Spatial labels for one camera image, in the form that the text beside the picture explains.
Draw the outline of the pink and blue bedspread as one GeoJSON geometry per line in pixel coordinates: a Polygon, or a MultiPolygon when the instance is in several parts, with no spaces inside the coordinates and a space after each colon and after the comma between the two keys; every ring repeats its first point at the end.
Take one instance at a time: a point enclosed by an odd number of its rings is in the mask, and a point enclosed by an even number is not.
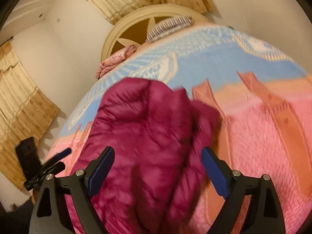
{"type": "MultiPolygon", "coordinates": [[[[311,212],[311,75],[274,46],[228,27],[202,23],[145,44],[99,79],[63,126],[49,155],[70,147],[73,169],[103,95],[125,78],[183,88],[190,100],[219,112],[210,147],[243,175],[272,179],[286,233],[302,232],[311,212]]],[[[206,233],[224,204],[207,174],[179,233],[206,233]]]]}

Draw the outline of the pink floral folded blanket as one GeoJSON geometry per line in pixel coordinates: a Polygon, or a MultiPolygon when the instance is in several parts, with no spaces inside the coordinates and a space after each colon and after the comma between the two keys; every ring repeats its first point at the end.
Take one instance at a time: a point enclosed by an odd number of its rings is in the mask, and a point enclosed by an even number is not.
{"type": "Polygon", "coordinates": [[[136,52],[136,50],[136,46],[132,44],[113,53],[111,56],[100,63],[96,71],[95,78],[98,79],[103,77],[105,74],[120,65],[123,61],[131,57],[136,52]]]}

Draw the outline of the cream wooden headboard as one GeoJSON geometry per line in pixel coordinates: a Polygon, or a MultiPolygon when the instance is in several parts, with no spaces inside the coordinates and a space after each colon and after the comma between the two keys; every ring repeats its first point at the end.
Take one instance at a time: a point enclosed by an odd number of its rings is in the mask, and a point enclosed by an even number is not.
{"type": "Polygon", "coordinates": [[[104,61],[111,54],[128,45],[141,46],[145,43],[149,31],[157,23],[179,15],[190,15],[196,23],[209,22],[204,15],[183,6],[158,4],[140,8],[114,25],[104,42],[101,60],[104,61]]]}

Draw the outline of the magenta puffer down coat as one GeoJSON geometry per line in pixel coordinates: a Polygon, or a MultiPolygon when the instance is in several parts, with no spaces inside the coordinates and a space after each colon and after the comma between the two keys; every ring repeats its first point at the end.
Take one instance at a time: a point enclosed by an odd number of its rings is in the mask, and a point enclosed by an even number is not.
{"type": "Polygon", "coordinates": [[[92,204],[109,233],[179,233],[197,204],[206,172],[200,153],[220,125],[219,112],[183,88],[125,78],[103,95],[74,170],[105,147],[114,164],[92,204]]]}

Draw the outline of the striped grey pillow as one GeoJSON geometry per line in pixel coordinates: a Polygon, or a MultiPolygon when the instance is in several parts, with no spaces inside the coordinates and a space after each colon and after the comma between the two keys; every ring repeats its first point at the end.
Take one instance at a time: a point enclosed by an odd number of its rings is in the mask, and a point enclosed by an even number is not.
{"type": "Polygon", "coordinates": [[[181,15],[164,19],[157,23],[148,31],[146,43],[152,43],[159,39],[163,39],[183,28],[194,25],[195,21],[190,15],[181,15]]]}

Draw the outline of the beige patterned side curtain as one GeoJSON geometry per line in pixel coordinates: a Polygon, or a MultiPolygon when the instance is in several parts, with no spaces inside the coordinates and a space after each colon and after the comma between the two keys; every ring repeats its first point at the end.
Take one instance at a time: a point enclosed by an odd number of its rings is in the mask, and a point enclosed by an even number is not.
{"type": "Polygon", "coordinates": [[[19,190],[25,176],[15,147],[29,137],[45,135],[60,109],[26,72],[10,41],[1,45],[1,172],[19,190]]]}

